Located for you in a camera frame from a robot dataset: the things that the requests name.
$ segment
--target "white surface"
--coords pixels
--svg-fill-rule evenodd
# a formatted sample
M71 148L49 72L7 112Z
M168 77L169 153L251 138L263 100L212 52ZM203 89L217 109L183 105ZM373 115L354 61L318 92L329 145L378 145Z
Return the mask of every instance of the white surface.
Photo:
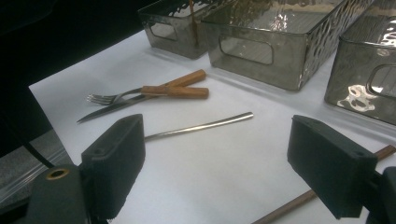
M396 146L394 126L323 102L333 56L299 92L288 92L211 67L207 54L191 61L152 49L143 32L30 87L75 164L120 118L143 114L146 135L226 119L255 117L215 129L153 140L146 161L114 223L251 223L308 190L286 153L293 115L319 119L375 152ZM198 69L208 73L207 100L155 99L76 123L102 108L89 93L114 94L163 84ZM395 165L392 156L377 170ZM364 223L336 220L316 199L277 223Z

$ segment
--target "dark background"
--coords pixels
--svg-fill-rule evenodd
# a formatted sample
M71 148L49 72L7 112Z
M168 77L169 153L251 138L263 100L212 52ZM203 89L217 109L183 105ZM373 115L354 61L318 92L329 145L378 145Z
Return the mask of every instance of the dark background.
M154 2L0 0L0 157L52 129L29 86L141 31Z

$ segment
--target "fork handle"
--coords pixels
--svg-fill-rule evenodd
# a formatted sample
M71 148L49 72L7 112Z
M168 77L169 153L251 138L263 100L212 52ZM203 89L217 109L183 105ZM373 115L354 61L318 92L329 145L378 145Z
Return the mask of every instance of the fork handle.
M184 77L177 78L170 82L167 82L161 86L167 87L186 87L193 83L202 81L206 78L206 72L203 69L190 73Z
M141 92L149 96L166 95L169 97L189 99L206 99L209 95L208 88L193 87L144 86Z

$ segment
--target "knife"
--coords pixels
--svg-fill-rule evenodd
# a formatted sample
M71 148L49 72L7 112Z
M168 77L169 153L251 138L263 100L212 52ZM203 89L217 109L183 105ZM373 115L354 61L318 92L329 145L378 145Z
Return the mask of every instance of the knife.
M186 86L189 86L190 84L193 84L195 82L204 80L205 78L206 78L205 71L200 69L200 70L190 73L184 77L180 77L180 78L177 78L170 82L167 82L165 84L162 84L161 86L163 86L163 87L186 87ZM103 116L105 114L108 114L110 112L113 112L113 111L116 111L119 109L123 109L124 107L130 106L130 105L135 105L140 102L149 100L154 97L156 97L156 96L139 94L136 97L133 97L131 99L128 99L128 100L125 100L122 102L118 102L113 105L109 105L105 108L96 110L96 111L92 112L91 114L83 117L82 119L79 119L77 122L83 122L83 121L87 121L89 119L94 119L94 118Z

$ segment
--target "silver rod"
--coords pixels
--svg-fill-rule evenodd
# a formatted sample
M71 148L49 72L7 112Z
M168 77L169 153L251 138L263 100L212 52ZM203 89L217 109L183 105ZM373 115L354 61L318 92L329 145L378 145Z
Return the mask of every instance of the silver rod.
M165 136L172 136L172 135L176 135L176 134L190 133L190 132L201 131L204 129L215 128L215 127L219 127L221 125L231 124L231 123L235 123L235 122L239 122L239 121L243 121L245 119L251 119L251 118L253 118L253 113L247 112L247 113L244 113L244 114L241 114L238 116L234 116L234 117L231 117L228 119L221 119L221 120L210 122L207 124L193 126L190 128L179 129L179 130L170 131L170 132L166 132L166 133L156 133L156 134L149 135L149 136L145 137L145 141L147 142L149 140L161 138L161 137L165 137Z

